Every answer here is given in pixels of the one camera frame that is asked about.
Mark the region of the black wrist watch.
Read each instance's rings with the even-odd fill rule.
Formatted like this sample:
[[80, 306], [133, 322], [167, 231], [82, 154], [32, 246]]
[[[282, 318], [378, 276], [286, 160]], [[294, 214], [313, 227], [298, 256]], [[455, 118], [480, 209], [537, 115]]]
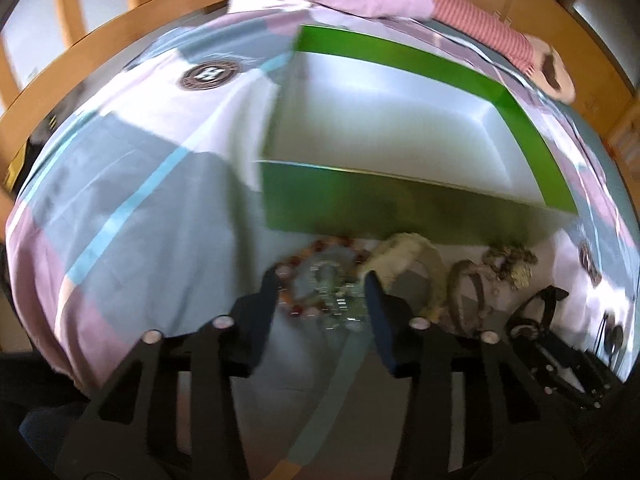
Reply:
[[[549, 285], [520, 304], [506, 321], [506, 336], [511, 346], [533, 344], [541, 337], [548, 335], [558, 303], [568, 296], [570, 293], [567, 290]], [[526, 314], [529, 305], [536, 300], [544, 304], [539, 321]]]

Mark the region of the brown bangle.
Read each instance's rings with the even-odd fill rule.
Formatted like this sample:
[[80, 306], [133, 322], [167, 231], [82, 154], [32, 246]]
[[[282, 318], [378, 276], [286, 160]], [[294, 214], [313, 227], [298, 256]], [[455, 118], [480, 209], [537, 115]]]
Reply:
[[[476, 296], [476, 311], [469, 314], [462, 306], [462, 285], [469, 280]], [[482, 326], [488, 304], [478, 265], [472, 260], [460, 260], [449, 271], [446, 286], [446, 306], [454, 329], [462, 336], [473, 336]]]

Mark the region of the cream fabric bangle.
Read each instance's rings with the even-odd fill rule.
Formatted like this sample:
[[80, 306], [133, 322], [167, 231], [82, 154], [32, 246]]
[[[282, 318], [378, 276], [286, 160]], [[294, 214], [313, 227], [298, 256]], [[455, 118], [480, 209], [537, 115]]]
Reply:
[[401, 274], [414, 264], [422, 266], [431, 283], [430, 299], [416, 310], [416, 315], [437, 323], [444, 310], [447, 268], [437, 248], [420, 234], [396, 233], [378, 244], [370, 257], [357, 266], [357, 278], [364, 284], [366, 276], [375, 272], [383, 289], [389, 292]]

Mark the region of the patchwork bed sheet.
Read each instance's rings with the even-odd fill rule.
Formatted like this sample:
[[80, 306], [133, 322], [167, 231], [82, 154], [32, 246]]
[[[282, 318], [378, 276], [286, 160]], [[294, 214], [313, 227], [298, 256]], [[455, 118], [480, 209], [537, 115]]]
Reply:
[[[478, 265], [487, 315], [446, 299], [434, 376], [393, 378], [357, 266], [389, 237], [271, 229], [262, 152], [300, 30], [446, 58], [507, 88], [546, 141], [577, 217], [533, 245], [431, 242]], [[60, 479], [634, 479], [639, 234], [570, 113], [516, 68], [423, 23], [315, 6], [230, 13], [160, 37], [66, 119], [6, 222], [16, 313], [51, 367], [20, 434]], [[196, 377], [196, 336], [274, 266], [278, 305], [247, 378]], [[549, 285], [551, 331], [624, 383], [598, 410], [542, 385], [506, 321]]]

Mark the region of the green cardboard box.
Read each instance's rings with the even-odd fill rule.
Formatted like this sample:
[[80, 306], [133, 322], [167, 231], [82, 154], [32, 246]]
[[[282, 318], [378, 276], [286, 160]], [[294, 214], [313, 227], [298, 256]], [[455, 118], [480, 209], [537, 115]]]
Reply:
[[434, 54], [304, 26], [266, 134], [271, 229], [446, 245], [533, 245], [578, 214], [507, 88]]

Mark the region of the striped plush toy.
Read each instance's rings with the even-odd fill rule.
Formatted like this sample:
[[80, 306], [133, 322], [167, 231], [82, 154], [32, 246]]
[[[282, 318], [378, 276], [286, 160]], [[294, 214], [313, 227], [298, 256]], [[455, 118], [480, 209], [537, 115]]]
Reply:
[[572, 104], [576, 98], [559, 52], [544, 40], [522, 34], [468, 0], [433, 0], [433, 18], [500, 53], [550, 98]]

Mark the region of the wooden wardrobe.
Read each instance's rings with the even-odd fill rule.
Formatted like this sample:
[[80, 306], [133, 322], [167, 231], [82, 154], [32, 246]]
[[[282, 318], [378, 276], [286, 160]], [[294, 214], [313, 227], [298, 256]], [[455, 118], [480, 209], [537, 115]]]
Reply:
[[634, 106], [630, 83], [604, 43], [586, 22], [555, 0], [469, 0], [519, 32], [536, 36], [559, 51], [576, 89], [574, 110], [597, 131], [604, 148], [622, 170], [631, 173], [613, 144], [628, 110]]

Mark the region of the wooden bed frame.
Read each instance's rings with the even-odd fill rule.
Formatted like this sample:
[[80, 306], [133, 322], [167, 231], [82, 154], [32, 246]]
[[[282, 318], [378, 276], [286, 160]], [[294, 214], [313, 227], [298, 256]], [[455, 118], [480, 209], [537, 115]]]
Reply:
[[1, 173], [8, 172], [50, 110], [101, 65], [154, 30], [224, 1], [128, 0], [127, 12], [89, 32], [79, 0], [54, 0], [65, 51], [23, 90], [17, 88], [8, 56], [1, 55]]

